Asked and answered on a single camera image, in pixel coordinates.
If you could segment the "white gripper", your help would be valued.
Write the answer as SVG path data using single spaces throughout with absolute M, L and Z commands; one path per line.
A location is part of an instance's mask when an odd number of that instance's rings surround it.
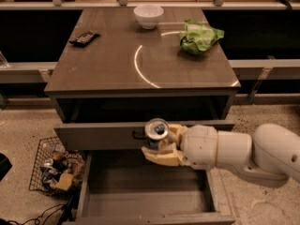
M 211 170 L 216 166 L 218 132 L 213 127 L 197 125 L 187 128 L 179 124 L 169 124 L 167 138 L 170 144 L 161 145 L 158 150 L 144 146 L 144 157 L 168 167 L 189 165 L 194 170 Z

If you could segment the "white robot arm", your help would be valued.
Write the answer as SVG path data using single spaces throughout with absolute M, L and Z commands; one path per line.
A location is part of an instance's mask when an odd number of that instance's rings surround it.
M 253 134 L 165 122 L 145 126 L 146 159 L 163 166 L 194 170 L 225 169 L 253 183 L 272 186 L 300 182 L 300 137 L 285 127 L 263 124 Z

